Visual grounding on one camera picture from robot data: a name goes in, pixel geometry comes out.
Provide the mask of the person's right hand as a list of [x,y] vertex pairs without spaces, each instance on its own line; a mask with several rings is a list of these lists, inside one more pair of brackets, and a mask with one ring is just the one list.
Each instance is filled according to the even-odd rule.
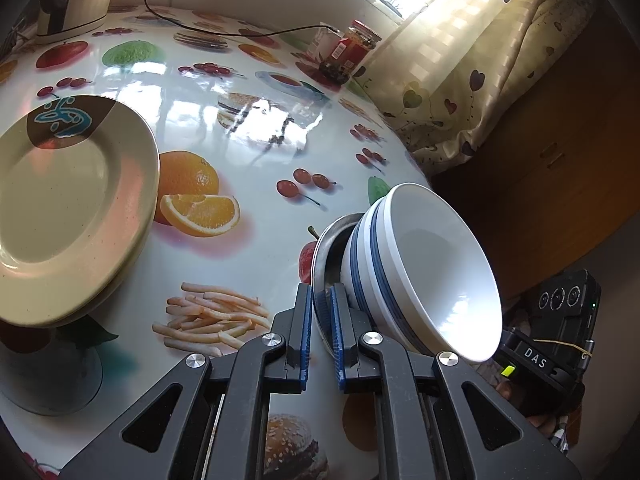
[[548,440],[566,436],[568,415],[561,393],[541,384],[520,384],[507,379],[496,385],[496,391],[509,401],[525,419]]

